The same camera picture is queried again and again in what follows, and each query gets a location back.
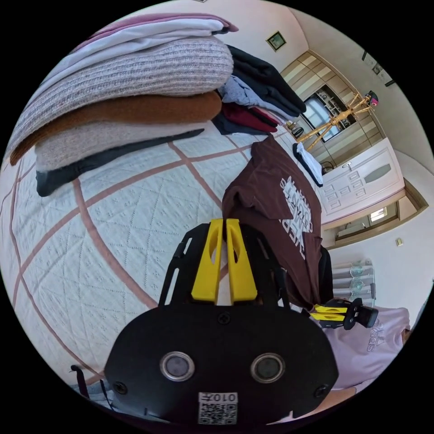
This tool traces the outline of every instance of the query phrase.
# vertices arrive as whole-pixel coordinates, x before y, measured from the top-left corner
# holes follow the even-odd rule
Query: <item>door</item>
[[[323,176],[321,224],[347,217],[404,189],[389,139],[383,139]]]

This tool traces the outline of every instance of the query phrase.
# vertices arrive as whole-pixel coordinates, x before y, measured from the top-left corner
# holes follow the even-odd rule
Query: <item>white quilted bedspread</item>
[[[275,136],[293,157],[289,134]],[[222,216],[226,187],[263,138],[224,137],[209,123],[196,138],[121,157],[47,198],[36,193],[33,151],[15,167],[3,163],[3,280],[29,339],[63,380],[76,383],[72,364],[88,384],[103,375],[121,329],[156,306],[184,234]],[[219,304],[229,303],[225,288],[226,255]]]

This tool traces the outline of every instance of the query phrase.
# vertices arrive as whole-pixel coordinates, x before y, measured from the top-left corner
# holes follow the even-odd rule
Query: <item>camera lens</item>
[[[252,377],[260,383],[273,383],[283,375],[285,362],[274,353],[265,353],[258,356],[250,367]]]
[[[193,375],[194,363],[187,354],[173,351],[161,359],[160,369],[169,380],[185,381]]]

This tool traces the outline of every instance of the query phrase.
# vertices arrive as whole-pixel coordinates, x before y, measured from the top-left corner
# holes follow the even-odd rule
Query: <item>qr code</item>
[[[199,423],[203,425],[235,425],[237,404],[199,403]]]

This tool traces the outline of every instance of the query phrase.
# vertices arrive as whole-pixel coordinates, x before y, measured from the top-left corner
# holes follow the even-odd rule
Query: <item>brown sweater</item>
[[[138,95],[100,101],[66,113],[30,134],[10,155],[10,164],[16,165],[41,140],[89,122],[198,123],[211,120],[221,108],[222,102],[216,92],[187,97]]]

